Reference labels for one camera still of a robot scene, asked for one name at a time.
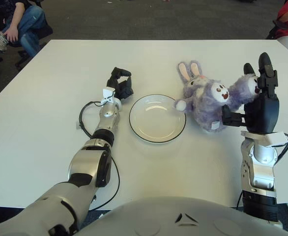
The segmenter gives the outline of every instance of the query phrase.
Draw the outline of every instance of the gray carpet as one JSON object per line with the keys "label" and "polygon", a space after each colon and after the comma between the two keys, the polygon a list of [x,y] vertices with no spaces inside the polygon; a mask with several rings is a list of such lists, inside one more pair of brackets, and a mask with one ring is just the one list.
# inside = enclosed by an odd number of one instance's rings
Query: gray carpet
{"label": "gray carpet", "polygon": [[[50,39],[264,39],[284,0],[45,0]],[[0,92],[17,75],[17,51],[9,48],[0,63]],[[20,209],[0,208],[0,222]],[[84,225],[97,219],[90,212]],[[280,205],[288,230],[288,209]]]}

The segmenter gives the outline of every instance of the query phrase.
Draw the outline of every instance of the cartoon face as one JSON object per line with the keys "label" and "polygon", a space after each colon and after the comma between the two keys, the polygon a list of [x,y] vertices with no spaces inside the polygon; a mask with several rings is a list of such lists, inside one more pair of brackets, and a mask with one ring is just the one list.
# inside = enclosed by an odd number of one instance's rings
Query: cartoon face
{"label": "cartoon face", "polygon": [[251,77],[248,80],[249,91],[252,95],[257,95],[260,93],[260,89],[258,88],[258,78],[257,76]]}
{"label": "cartoon face", "polygon": [[212,95],[219,102],[227,102],[229,98],[228,89],[220,83],[213,83],[211,88]]}

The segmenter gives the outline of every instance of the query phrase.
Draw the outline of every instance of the purple plush toy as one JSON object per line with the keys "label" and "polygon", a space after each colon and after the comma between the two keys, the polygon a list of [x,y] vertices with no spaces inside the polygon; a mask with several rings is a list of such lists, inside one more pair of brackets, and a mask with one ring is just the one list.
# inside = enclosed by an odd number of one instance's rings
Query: purple plush toy
{"label": "purple plush toy", "polygon": [[222,106],[227,104],[236,111],[242,104],[253,101],[258,94],[255,74],[244,75],[227,89],[220,81],[202,75],[201,66],[191,61],[178,65],[178,72],[185,83],[185,99],[174,103],[178,111],[192,112],[197,123],[208,132],[218,132],[225,128],[222,124]]}

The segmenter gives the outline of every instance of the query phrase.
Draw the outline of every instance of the white plate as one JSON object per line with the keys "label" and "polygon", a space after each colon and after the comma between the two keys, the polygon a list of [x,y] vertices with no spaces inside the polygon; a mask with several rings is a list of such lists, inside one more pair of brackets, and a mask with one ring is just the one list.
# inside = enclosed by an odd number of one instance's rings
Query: white plate
{"label": "white plate", "polygon": [[186,117],[173,108],[174,99],[165,95],[148,95],[131,108],[130,125],[142,139],[165,143],[175,139],[184,129]]}

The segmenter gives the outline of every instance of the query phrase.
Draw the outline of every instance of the white table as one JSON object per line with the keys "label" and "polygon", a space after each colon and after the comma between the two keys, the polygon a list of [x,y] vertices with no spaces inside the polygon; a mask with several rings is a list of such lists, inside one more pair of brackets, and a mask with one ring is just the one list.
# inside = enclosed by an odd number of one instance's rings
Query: white table
{"label": "white table", "polygon": [[[104,209],[155,196],[184,196],[235,206],[241,191],[240,145],[244,128],[205,134],[187,116],[182,134],[170,143],[142,141],[130,128],[129,112],[139,98],[180,98],[176,65],[197,59],[203,73],[230,86],[250,62],[258,72],[266,51],[278,70],[277,131],[288,133],[288,50],[271,40],[76,41],[52,40],[0,94],[0,206],[26,207],[54,184],[66,181],[73,155],[87,136],[76,129],[81,108],[102,97],[112,69],[132,72],[134,95],[123,101],[112,150],[121,175],[117,196]],[[93,132],[99,108],[85,113]],[[288,202],[288,153],[275,168],[278,203]],[[117,175],[97,192],[94,206],[115,192]]]}

